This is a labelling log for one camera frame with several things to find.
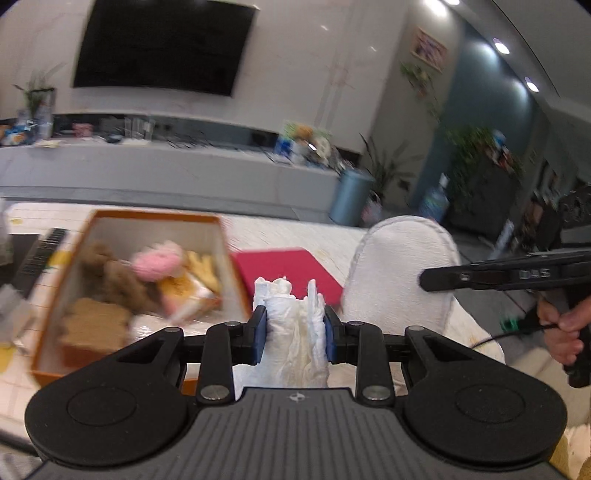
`cardboard box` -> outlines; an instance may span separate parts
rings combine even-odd
[[[210,254],[222,284],[221,318],[245,322],[252,313],[252,304],[230,257],[223,227],[217,216],[97,210],[82,233],[44,319],[43,332],[31,367],[33,377],[42,387],[73,371],[65,366],[58,342],[62,333],[61,319],[69,305],[87,295],[83,291],[79,254],[95,240],[105,241],[115,256],[123,260],[130,259],[144,247],[166,240],[176,242],[187,250]],[[183,385],[184,393],[195,391],[198,371],[197,366],[189,368]]]

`television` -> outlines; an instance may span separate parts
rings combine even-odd
[[[212,0],[96,0],[73,86],[231,96],[256,12]]]

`trash can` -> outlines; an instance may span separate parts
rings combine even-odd
[[[375,179],[365,170],[345,170],[330,208],[330,219],[337,225],[358,226],[374,182]]]

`crumpled paper towel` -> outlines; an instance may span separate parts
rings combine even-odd
[[[284,278],[255,280],[253,309],[267,308],[267,340],[261,363],[233,369],[236,397],[244,387],[326,388],[328,361],[324,332],[324,298],[316,281],[299,300]]]

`water bottle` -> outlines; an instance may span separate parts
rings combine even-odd
[[[449,200],[445,194],[448,182],[449,179],[445,174],[441,174],[439,185],[430,188],[425,194],[423,201],[418,208],[419,216],[430,218],[437,223],[441,223],[447,212],[447,208],[449,207]]]
[[[41,140],[49,140],[53,130],[53,115],[47,105],[39,107],[37,118],[39,120],[38,137]]]

